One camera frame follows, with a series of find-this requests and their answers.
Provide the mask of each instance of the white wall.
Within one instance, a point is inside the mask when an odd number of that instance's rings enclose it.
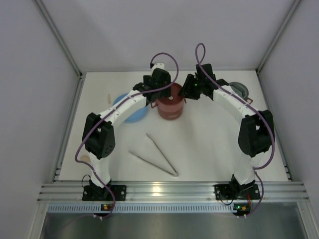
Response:
[[[31,0],[0,1],[0,237],[27,236],[76,76]]]
[[[304,1],[261,74],[296,180],[319,218],[319,1]]]
[[[43,1],[83,71],[145,70],[161,51],[190,70],[199,42],[206,44],[206,62],[215,69],[255,69],[293,2]],[[174,63],[166,66],[173,69]]]

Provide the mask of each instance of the black mounting bracket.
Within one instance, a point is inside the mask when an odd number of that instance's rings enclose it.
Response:
[[[126,185],[112,185],[111,181],[107,184],[115,196],[116,201],[125,201]],[[113,198],[106,188],[100,188],[91,180],[89,185],[84,187],[82,201],[112,201]]]
[[[100,115],[94,113],[90,113],[86,117],[82,140],[100,120]],[[85,149],[98,159],[107,157],[112,153],[114,147],[114,129],[110,121],[100,123],[85,142]]]
[[[145,75],[143,76],[143,82],[136,84],[133,87],[134,91],[149,91],[162,88],[170,84],[170,74],[168,71],[163,70],[161,68],[155,68],[151,76]],[[170,97],[171,89],[170,87],[153,92],[153,93],[146,93],[143,94],[146,97],[146,105],[154,102],[158,98],[162,97]]]
[[[274,135],[274,120],[271,112],[265,110],[259,111],[259,113],[266,120]],[[272,144],[271,138],[265,124],[258,115],[245,116],[241,120],[238,144],[241,151],[250,157],[255,157],[256,154],[268,151]]]
[[[211,64],[204,64],[202,67],[217,84],[220,86],[229,85],[224,79],[216,80],[216,76],[213,74]],[[196,65],[196,70],[197,73],[195,73],[195,75],[187,75],[185,83],[178,95],[187,99],[198,100],[200,95],[204,94],[213,100],[214,90],[217,90],[218,87],[204,75],[199,65]]]

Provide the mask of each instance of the white enclosure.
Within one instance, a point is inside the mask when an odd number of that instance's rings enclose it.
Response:
[[[2,1],[2,238],[33,238],[30,227],[34,218],[33,228],[37,222],[43,183],[80,181],[90,173],[74,162],[87,114],[107,109],[108,94],[113,102],[142,81],[158,52],[177,59],[182,85],[195,71],[199,42],[206,45],[204,62],[212,64],[218,78],[244,83],[252,105],[274,115],[275,158],[260,171],[261,178],[285,182],[289,169],[294,181],[305,183],[319,217],[318,12],[317,0]],[[161,56],[156,61],[174,76],[171,60]],[[166,139],[160,129],[153,131],[159,144],[174,163],[183,162],[180,179],[134,162],[127,153],[132,135],[143,139],[154,122],[170,135]],[[215,132],[222,125],[225,129]],[[120,181],[229,181],[239,154],[238,130],[231,116],[205,98],[187,102],[181,118],[172,122],[149,109],[141,122],[118,129],[111,176]],[[172,146],[180,137],[176,147],[186,152],[182,156]],[[194,163],[194,157],[203,164]]]

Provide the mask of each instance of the white table surface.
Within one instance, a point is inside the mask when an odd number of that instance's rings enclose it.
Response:
[[[177,82],[183,85],[187,74],[179,73]],[[215,71],[217,79],[240,82],[249,89],[252,106],[265,110],[266,104],[255,71]],[[86,117],[98,114],[110,106],[117,96],[127,93],[136,83],[143,81],[149,72],[102,72],[87,73],[73,122],[60,180],[81,180],[91,174],[90,169],[76,163],[74,154],[81,143]],[[172,177],[140,159],[130,155],[136,152],[145,159],[169,170],[168,163],[152,142],[150,134],[161,150],[169,158],[179,173]],[[187,100],[180,118],[167,121],[162,119],[157,109],[149,107],[147,115],[136,123],[123,123],[115,130],[116,147],[104,160],[110,160],[110,174],[115,181],[229,181],[234,173],[241,150],[237,143],[239,124],[230,114],[210,98],[202,96],[198,101]],[[80,157],[87,155],[83,148]],[[272,163],[259,171],[263,181],[287,181],[287,175],[276,143]]]

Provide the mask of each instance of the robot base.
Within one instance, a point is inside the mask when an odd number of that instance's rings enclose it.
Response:
[[[106,188],[96,186],[91,180],[89,185],[84,187],[82,201],[112,201],[113,198]],[[115,196],[116,201],[125,201],[126,185],[111,185],[111,181],[107,184]]]
[[[233,213],[236,216],[244,216],[250,213],[251,200],[259,200],[260,192],[258,189],[258,185],[255,181],[245,184],[239,185],[234,175],[232,176],[232,180],[228,184],[216,184],[214,185],[216,200],[218,201],[231,201],[234,200],[247,200],[247,203],[236,203],[234,204],[234,209],[237,212]]]

